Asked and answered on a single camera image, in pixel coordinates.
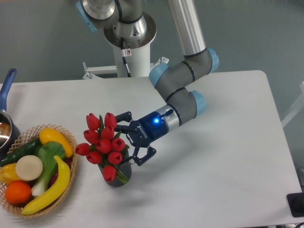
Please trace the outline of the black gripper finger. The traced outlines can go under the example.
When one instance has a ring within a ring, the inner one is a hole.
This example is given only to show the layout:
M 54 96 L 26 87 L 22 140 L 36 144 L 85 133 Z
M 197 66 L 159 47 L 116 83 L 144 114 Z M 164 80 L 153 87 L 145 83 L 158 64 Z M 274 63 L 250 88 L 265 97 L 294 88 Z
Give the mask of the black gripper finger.
M 129 132 L 129 126 L 127 125 L 120 125 L 120 122 L 126 122 L 130 123 L 132 120 L 132 113 L 130 111 L 116 115 L 116 127 L 114 129 L 115 132 L 121 132 L 121 133 L 128 133 Z
M 153 148 L 151 146 L 148 146 L 146 154 L 143 157 L 139 157 L 138 156 L 139 150 L 140 150 L 140 147 L 136 146 L 134 151 L 133 151 L 133 154 L 127 158 L 127 161 L 128 162 L 133 161 L 133 163 L 137 164 L 138 166 L 142 166 L 151 157 L 153 157 L 157 152 L 155 148 Z

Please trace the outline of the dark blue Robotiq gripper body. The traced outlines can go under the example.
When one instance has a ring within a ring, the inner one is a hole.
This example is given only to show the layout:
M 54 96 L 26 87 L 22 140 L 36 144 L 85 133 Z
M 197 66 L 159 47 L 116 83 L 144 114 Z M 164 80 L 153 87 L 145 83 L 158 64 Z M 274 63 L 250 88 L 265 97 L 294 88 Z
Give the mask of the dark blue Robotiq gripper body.
M 167 104 L 136 121 L 131 121 L 129 127 L 134 131 L 128 132 L 126 137 L 132 146 L 140 142 L 140 147 L 146 148 L 180 125 L 180 114 L 172 105 Z

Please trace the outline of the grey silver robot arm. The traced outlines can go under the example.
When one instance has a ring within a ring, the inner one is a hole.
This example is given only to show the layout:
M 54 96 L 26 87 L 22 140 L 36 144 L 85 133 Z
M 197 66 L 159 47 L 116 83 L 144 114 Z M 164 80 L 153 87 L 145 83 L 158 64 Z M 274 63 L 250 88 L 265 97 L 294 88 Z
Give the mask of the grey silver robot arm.
M 150 64 L 150 44 L 156 36 L 154 20 L 143 12 L 140 0 L 79 0 L 76 7 L 91 31 L 103 29 L 113 47 L 119 77 L 147 76 L 165 101 L 165 106 L 137 121 L 130 112 L 118 115 L 117 131 L 124 133 L 134 147 L 131 155 L 137 165 L 155 153 L 151 143 L 194 119 L 205 111 L 204 97 L 186 86 L 213 72 L 219 66 L 216 52 L 207 48 L 195 4 L 191 0 L 170 0 L 168 6 L 178 33 L 184 60 L 169 66 Z

